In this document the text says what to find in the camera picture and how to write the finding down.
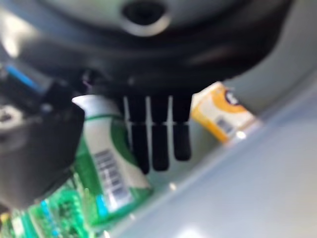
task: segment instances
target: black plastic part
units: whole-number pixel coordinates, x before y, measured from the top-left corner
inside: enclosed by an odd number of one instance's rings
[[[166,171],[169,167],[167,126],[152,126],[152,161],[156,171]]]
[[[145,97],[128,97],[129,120],[132,122],[145,122],[146,101]]]
[[[174,125],[173,133],[175,158],[179,161],[190,160],[192,150],[190,145],[189,126],[187,124]]]
[[[151,97],[151,114],[154,123],[167,121],[168,96]]]
[[[186,122],[189,119],[191,95],[180,95],[173,97],[173,121]]]
[[[147,128],[145,125],[133,125],[132,148],[138,165],[144,174],[150,171]]]
[[[165,7],[159,2],[138,0],[128,3],[122,14],[134,24],[146,26],[160,19],[165,14]]]
[[[124,115],[125,111],[124,111],[124,100],[123,100],[123,98],[122,97],[118,97],[118,98],[113,98],[113,100],[117,104],[121,114]]]
[[[72,21],[38,0],[1,0],[0,35],[20,46],[19,60],[41,71],[100,72],[108,95],[193,94],[262,60],[291,2],[246,0],[210,19],[139,38]],[[37,37],[15,37],[8,18]]]
[[[71,175],[84,111],[70,108],[0,131],[0,203],[25,209],[45,199]]]

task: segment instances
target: green bottle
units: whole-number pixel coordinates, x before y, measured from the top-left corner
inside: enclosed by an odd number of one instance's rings
[[[11,221],[16,238],[38,238],[28,212],[13,211]]]
[[[94,231],[110,229],[142,204],[152,188],[128,149],[125,123],[115,103],[97,95],[73,102],[86,114],[75,162],[85,221]]]
[[[16,238],[13,225],[11,222],[10,214],[3,213],[0,215],[0,220],[2,223],[0,236],[1,238]]]
[[[84,226],[81,198],[67,182],[40,204],[30,207],[32,222],[40,238],[89,238]]]

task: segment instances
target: product label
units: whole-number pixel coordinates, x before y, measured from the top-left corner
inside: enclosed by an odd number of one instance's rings
[[[116,149],[111,137],[112,120],[109,117],[93,119],[84,126],[85,141],[110,212],[133,202],[130,188],[150,187],[141,170]]]
[[[105,150],[94,154],[93,160],[107,199],[108,210],[112,212],[132,202],[132,195],[119,172],[114,154]]]
[[[202,93],[194,101],[191,115],[221,142],[229,141],[255,120],[222,83],[216,82]]]

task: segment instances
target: small box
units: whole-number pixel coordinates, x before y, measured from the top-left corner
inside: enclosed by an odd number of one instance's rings
[[[222,143],[236,137],[245,139],[244,129],[256,121],[256,117],[221,82],[194,96],[191,116]]]

